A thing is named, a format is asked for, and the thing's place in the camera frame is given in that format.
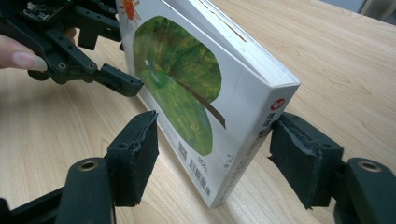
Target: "book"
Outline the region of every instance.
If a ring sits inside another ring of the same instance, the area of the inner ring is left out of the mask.
[[[225,203],[299,79],[209,1],[117,3],[139,97],[206,205]]]

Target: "wooden tabletop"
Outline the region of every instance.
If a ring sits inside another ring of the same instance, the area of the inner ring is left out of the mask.
[[[396,27],[315,0],[213,0],[302,81],[287,111],[345,148],[396,172]],[[118,43],[87,54],[126,71]],[[64,184],[68,168],[103,157],[135,115],[147,111],[97,84],[36,81],[0,70],[0,197],[11,208]],[[209,209],[159,133],[160,156],[142,203],[117,208],[119,223],[334,223],[305,210],[267,157],[269,138],[227,203]]]

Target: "red logo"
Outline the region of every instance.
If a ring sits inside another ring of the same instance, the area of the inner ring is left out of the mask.
[[[285,99],[278,99],[271,105],[271,110],[278,110],[283,104],[285,104]]]

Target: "finger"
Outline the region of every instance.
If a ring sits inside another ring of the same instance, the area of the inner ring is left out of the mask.
[[[76,34],[77,34],[76,28],[71,28],[64,31],[64,35],[67,36],[67,38],[69,38],[70,41],[73,43],[75,43],[74,37],[76,36]]]
[[[18,41],[0,35],[0,68],[46,71],[46,62]]]

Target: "black plastic bracket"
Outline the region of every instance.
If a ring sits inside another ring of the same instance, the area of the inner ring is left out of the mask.
[[[284,113],[274,123],[270,160],[305,208],[337,204],[337,223],[396,220],[396,177],[386,166],[362,158],[342,161],[344,149],[305,120]]]
[[[135,206],[159,155],[157,113],[134,117],[104,158],[78,161],[63,188],[9,210],[0,199],[1,224],[116,223],[114,206]]]
[[[18,40],[47,63],[45,72],[28,71],[31,78],[51,78],[58,84],[70,80],[97,81],[124,96],[137,95],[143,86],[140,80],[108,64],[99,70],[97,64],[64,35],[65,29],[77,27],[80,30],[78,45],[85,49],[94,49],[98,36],[120,42],[115,2],[36,0],[34,2],[42,5],[34,9],[27,8],[27,2],[23,2],[9,0],[6,5],[10,9],[0,8],[0,34]]]

